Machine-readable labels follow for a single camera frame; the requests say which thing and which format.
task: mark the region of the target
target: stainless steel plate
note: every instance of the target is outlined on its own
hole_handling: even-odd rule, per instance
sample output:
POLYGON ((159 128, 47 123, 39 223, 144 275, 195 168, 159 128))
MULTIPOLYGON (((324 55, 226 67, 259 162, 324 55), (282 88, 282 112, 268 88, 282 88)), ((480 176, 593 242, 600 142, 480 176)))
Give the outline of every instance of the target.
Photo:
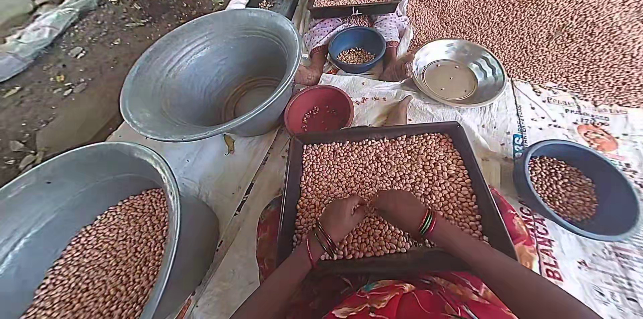
POLYGON ((500 60, 484 47, 460 39, 439 39, 415 53, 413 76, 429 97, 453 107, 481 107, 507 84, 500 60))

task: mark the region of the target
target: red plastic bowl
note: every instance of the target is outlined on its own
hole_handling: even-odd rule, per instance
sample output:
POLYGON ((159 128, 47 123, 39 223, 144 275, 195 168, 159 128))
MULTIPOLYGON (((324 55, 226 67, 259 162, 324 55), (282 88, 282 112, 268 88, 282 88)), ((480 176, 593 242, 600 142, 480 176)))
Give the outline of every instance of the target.
POLYGON ((313 85, 291 98, 285 106, 284 122, 290 134, 333 131, 350 126, 354 114, 353 101, 346 92, 332 85, 313 85), (312 114, 315 107, 319 110, 312 114))

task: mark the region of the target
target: dirt ground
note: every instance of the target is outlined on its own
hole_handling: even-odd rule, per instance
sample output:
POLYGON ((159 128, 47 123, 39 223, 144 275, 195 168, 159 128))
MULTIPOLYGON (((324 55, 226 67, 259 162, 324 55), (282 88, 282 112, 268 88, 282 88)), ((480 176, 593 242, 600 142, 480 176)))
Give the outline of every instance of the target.
POLYGON ((101 0, 31 67, 0 83, 0 186, 33 167, 37 161, 19 166, 34 156, 47 159, 104 141, 122 123, 120 89, 141 53, 174 28, 222 10, 228 2, 101 0), (85 55, 70 56, 76 47, 85 55), (20 90, 4 98, 15 87, 20 90), (11 141, 24 147, 13 152, 11 141))

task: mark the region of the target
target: bare foot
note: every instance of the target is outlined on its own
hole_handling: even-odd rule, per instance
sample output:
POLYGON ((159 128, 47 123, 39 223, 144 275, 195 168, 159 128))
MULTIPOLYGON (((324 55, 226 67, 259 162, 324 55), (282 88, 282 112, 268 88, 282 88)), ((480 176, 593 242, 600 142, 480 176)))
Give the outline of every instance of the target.
POLYGON ((404 54, 385 67, 378 79, 385 82, 399 82, 411 78, 413 74, 413 58, 415 58, 413 53, 404 54))
POLYGON ((384 126, 401 126, 406 124, 406 111, 408 110, 408 104, 411 103, 413 99, 412 96, 406 96, 403 100, 391 109, 386 116, 386 121, 384 126))
POLYGON ((316 85, 322 76, 322 69, 315 67, 299 66, 297 73, 294 74, 294 82, 303 85, 316 85))

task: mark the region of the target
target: blue bowl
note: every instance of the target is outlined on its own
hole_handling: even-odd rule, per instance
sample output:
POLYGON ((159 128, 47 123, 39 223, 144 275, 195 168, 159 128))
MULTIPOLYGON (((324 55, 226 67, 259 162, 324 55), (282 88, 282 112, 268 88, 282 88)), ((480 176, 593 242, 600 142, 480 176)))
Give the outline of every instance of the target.
POLYGON ((520 198, 540 215, 567 230, 594 240, 622 241, 639 228, 639 200, 630 182, 605 157, 578 143, 545 140, 529 146, 516 160, 514 184, 520 198), (535 192, 529 177, 529 160, 548 156, 567 162, 591 178, 599 205, 596 214, 580 223, 558 216, 535 192))
POLYGON ((373 68, 382 59, 386 51, 384 37, 370 27, 354 26, 335 34, 328 46, 328 52, 333 63, 347 73, 364 73, 373 68), (362 48, 375 55, 370 62, 362 64, 344 63, 337 56, 350 48, 362 48))

